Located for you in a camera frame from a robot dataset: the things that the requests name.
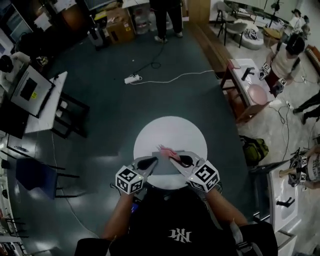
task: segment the wooden bench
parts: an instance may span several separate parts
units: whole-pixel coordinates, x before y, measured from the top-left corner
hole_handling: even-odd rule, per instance
[[[232,59],[227,48],[220,42],[209,24],[186,22],[185,27],[198,41],[216,75],[222,78],[229,59]]]

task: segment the blue floor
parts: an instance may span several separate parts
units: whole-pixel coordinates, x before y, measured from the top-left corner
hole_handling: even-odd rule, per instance
[[[168,40],[156,60],[161,67],[149,66],[139,72],[143,81],[167,81],[182,73],[211,69],[186,29],[184,38],[169,35]],[[110,182],[122,165],[133,160],[140,130],[163,116],[185,118],[201,130],[208,160],[219,170],[223,195],[247,217],[254,212],[252,186],[234,116],[213,72],[184,76],[169,84],[124,84],[124,78],[150,62],[161,47],[151,34],[99,52],[85,39],[58,56],[49,72],[51,78],[68,71],[63,91],[90,106],[85,123],[87,138],[72,133],[67,140],[55,134],[53,139],[57,165],[66,167],[68,174],[80,175],[79,180],[65,178],[59,184],[66,188],[66,194],[85,193],[68,201],[79,220],[97,235],[119,198]],[[10,146],[32,149],[30,156],[55,164],[50,131],[32,133],[23,140],[10,139]],[[53,248],[54,256],[70,256],[79,239],[94,237],[75,218],[66,199],[52,201],[20,185],[20,193],[15,193],[14,170],[8,176],[13,213],[27,223],[29,238],[23,242],[29,253]]]

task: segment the chair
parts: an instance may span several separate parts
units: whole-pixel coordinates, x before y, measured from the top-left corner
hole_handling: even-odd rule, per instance
[[[236,18],[232,17],[231,15],[229,15],[226,20],[224,19],[224,13],[232,14],[233,12],[233,10],[228,5],[226,5],[226,3],[219,1],[216,3],[216,8],[218,10],[218,15],[216,17],[214,27],[218,23],[219,16],[220,16],[220,22],[222,24],[225,22],[234,22],[236,20]]]
[[[56,195],[58,177],[79,178],[76,175],[58,173],[48,165],[33,158],[21,158],[16,161],[15,178],[28,191],[40,188],[50,199],[76,198],[78,195]]]
[[[2,228],[12,237],[17,238],[28,238],[29,236],[26,235],[20,235],[19,233],[26,232],[25,229],[16,229],[16,225],[19,224],[21,227],[25,225],[24,222],[17,222],[16,220],[20,220],[21,218],[7,218],[2,217],[0,219],[0,225]]]
[[[223,31],[224,27],[224,46],[226,46],[226,40],[227,40],[227,32],[230,34],[233,34],[233,37],[237,34],[241,34],[240,42],[239,42],[239,48],[241,47],[242,37],[244,35],[245,30],[247,29],[248,24],[246,23],[225,23],[224,26],[222,25],[218,34],[218,37],[220,36],[220,33]]]

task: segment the white logo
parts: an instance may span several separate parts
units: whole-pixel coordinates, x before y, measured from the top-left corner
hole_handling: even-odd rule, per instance
[[[172,232],[171,236],[168,236],[168,238],[173,238],[176,241],[180,241],[182,243],[191,243],[191,241],[189,240],[189,236],[191,234],[191,232],[185,232],[185,229],[180,229],[176,228],[176,230],[172,229],[170,230]]]
[[[125,175],[124,173],[121,173],[121,176],[126,178],[127,180],[130,180],[132,177],[135,176],[133,172],[130,172],[129,174]]]
[[[210,173],[207,172],[207,167],[204,167],[202,172],[198,172],[198,175],[206,180],[210,176]]]

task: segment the black stand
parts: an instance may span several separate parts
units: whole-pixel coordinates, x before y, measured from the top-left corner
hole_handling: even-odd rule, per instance
[[[78,175],[71,175],[71,174],[64,174],[64,173],[57,173],[58,177],[67,177],[67,178],[80,178]],[[63,190],[63,187],[56,187],[55,188],[55,197],[56,198],[77,198],[79,195],[57,195],[57,190]]]
[[[81,107],[83,110],[82,110],[80,116],[76,116],[71,111],[61,107],[60,105],[61,105],[62,99],[66,99],[67,101],[74,103],[75,105]],[[59,124],[63,125],[64,127],[66,127],[67,130],[65,133],[62,133],[62,132],[58,131],[57,129],[52,128],[51,131],[63,139],[67,139],[72,131],[75,132],[76,134],[86,138],[87,134],[86,134],[85,130],[83,129],[83,122],[84,122],[86,115],[88,114],[88,112],[90,110],[90,107],[88,105],[76,100],[75,98],[72,98],[71,96],[65,94],[64,92],[61,93],[58,106],[59,106],[58,110],[61,110],[63,113],[68,115],[69,119],[71,120],[71,123],[70,124],[66,123],[60,117],[56,116],[54,120],[57,121]]]

